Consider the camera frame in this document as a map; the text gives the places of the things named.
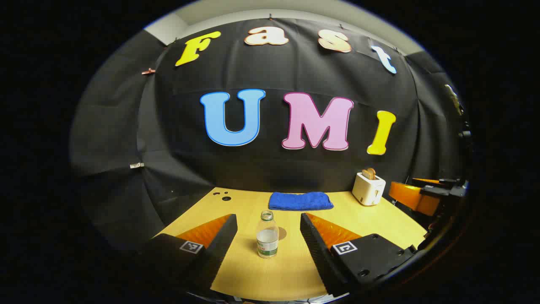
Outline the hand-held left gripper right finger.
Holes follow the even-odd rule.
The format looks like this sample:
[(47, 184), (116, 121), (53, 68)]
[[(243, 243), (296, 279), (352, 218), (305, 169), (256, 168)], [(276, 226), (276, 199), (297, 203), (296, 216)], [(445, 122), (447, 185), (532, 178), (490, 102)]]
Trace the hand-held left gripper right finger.
[(328, 294), (372, 292), (416, 253), (378, 233), (359, 236), (335, 223), (304, 212), (300, 231)]

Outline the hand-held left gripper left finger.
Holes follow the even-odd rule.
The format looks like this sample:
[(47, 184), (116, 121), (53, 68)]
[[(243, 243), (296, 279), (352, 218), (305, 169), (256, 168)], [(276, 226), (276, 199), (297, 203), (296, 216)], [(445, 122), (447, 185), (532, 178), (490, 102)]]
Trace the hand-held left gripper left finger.
[(227, 214), (176, 236), (160, 233), (143, 246), (141, 257), (173, 288), (206, 296), (237, 230), (237, 216)]

